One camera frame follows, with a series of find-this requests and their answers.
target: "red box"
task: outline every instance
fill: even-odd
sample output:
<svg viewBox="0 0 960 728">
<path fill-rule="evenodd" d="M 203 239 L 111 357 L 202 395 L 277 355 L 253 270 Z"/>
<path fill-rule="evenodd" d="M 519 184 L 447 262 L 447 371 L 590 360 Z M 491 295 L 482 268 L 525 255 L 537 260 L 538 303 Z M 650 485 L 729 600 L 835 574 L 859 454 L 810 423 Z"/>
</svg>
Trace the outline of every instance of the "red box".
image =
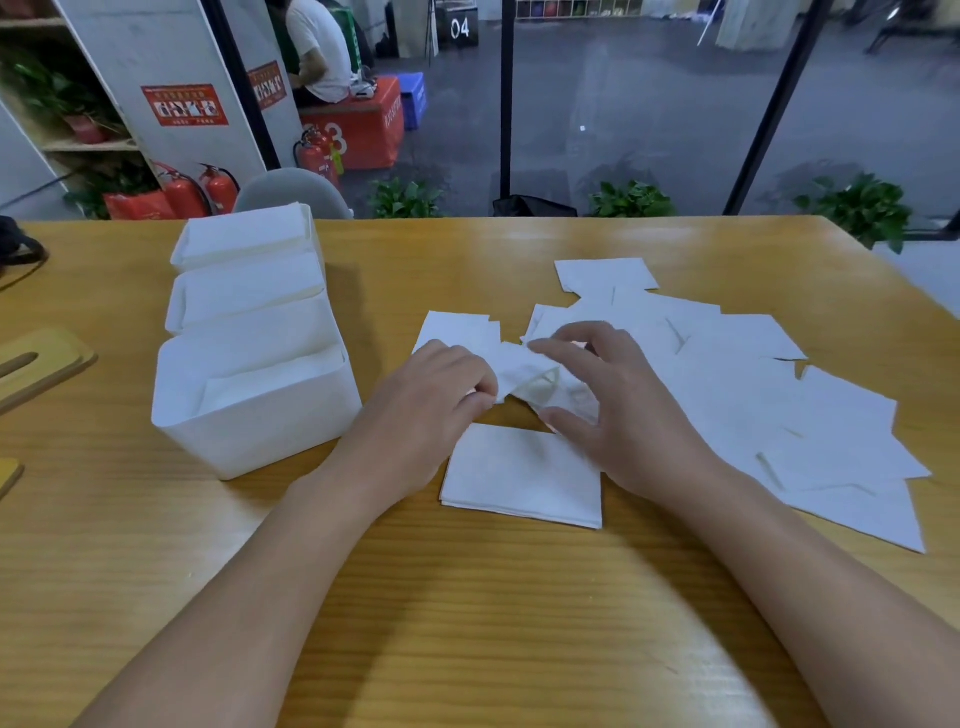
<svg viewBox="0 0 960 728">
<path fill-rule="evenodd" d="M 403 104 L 396 76 L 380 76 L 376 95 L 364 101 L 301 109 L 304 127 L 324 130 L 337 144 L 346 169 L 388 169 L 403 143 Z"/>
</svg>

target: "potted plant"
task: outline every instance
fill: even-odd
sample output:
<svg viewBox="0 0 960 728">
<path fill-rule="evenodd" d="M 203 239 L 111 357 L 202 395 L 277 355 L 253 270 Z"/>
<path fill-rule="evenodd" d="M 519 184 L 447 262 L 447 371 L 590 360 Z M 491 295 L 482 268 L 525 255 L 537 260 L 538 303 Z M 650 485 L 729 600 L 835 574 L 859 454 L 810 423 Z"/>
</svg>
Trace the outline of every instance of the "potted plant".
<svg viewBox="0 0 960 728">
<path fill-rule="evenodd" d="M 108 132 L 123 132 L 112 107 L 33 54 L 21 51 L 5 65 L 24 103 L 41 116 L 62 119 L 83 144 L 101 144 L 109 139 Z"/>
<path fill-rule="evenodd" d="M 600 192 L 590 195 L 590 217 L 670 217 L 677 209 L 653 184 L 627 182 L 623 188 L 600 182 Z"/>
<path fill-rule="evenodd" d="M 406 186 L 398 179 L 374 182 L 371 197 L 373 217 L 377 220 L 410 217 L 443 217 L 437 200 L 443 192 L 430 189 L 426 182 L 410 182 Z"/>
<path fill-rule="evenodd" d="M 903 231 L 913 209 L 904 205 L 903 189 L 879 180 L 876 175 L 860 174 L 844 189 L 837 190 L 830 177 L 818 177 L 814 183 L 821 194 L 801 195 L 794 204 L 804 212 L 823 215 L 872 250 L 886 241 L 897 255 L 903 252 Z"/>
</svg>

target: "white paper rectangle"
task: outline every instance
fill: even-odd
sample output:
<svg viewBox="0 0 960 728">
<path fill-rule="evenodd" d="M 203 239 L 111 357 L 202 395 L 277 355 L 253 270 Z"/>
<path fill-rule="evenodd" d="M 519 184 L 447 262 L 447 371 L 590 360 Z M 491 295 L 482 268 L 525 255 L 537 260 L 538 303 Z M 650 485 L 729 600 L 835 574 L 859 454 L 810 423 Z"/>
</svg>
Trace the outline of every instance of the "white paper rectangle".
<svg viewBox="0 0 960 728">
<path fill-rule="evenodd" d="M 600 471 L 547 432 L 471 425 L 450 457 L 441 500 L 543 521 L 603 525 Z"/>
<path fill-rule="evenodd" d="M 171 264 L 181 272 L 246 255 L 316 248 L 310 207 L 283 207 L 200 217 L 187 222 L 174 248 Z"/>
<path fill-rule="evenodd" d="M 581 298 L 595 297 L 612 303 L 613 289 L 617 286 L 659 288 L 643 258 L 639 257 L 557 260 L 555 265 L 564 291 Z"/>
</svg>

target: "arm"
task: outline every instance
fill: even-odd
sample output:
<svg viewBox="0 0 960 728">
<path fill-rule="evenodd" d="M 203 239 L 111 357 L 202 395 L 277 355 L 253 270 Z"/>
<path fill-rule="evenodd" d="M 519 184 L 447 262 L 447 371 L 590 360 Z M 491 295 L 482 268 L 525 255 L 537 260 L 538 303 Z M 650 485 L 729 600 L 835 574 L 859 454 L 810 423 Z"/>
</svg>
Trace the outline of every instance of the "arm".
<svg viewBox="0 0 960 728">
<path fill-rule="evenodd" d="M 300 73 L 291 73 L 290 86 L 293 89 L 315 84 L 326 75 L 328 67 L 324 57 L 316 48 L 300 56 Z"/>
<path fill-rule="evenodd" d="M 438 341 L 420 349 L 75 728 L 276 724 L 303 643 L 350 551 L 378 516 L 426 485 L 495 396 L 496 378 L 479 357 Z"/>
<path fill-rule="evenodd" d="M 543 420 L 703 540 L 780 638 L 833 725 L 954 724 L 960 634 L 717 458 L 630 334 L 572 324 L 530 348 L 566 366 L 600 401 L 597 426 L 553 408 L 541 411 Z"/>
</svg>

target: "gray chair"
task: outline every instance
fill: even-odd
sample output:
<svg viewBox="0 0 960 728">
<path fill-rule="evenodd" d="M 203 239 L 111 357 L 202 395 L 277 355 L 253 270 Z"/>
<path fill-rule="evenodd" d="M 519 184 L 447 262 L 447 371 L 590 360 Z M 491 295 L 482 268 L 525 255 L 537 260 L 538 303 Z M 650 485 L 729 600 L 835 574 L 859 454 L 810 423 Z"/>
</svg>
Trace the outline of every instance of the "gray chair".
<svg viewBox="0 0 960 728">
<path fill-rule="evenodd" d="M 233 207 L 246 212 L 291 203 L 310 205 L 314 220 L 352 220 L 353 210 L 333 184 L 305 169 L 272 169 L 244 185 Z"/>
</svg>

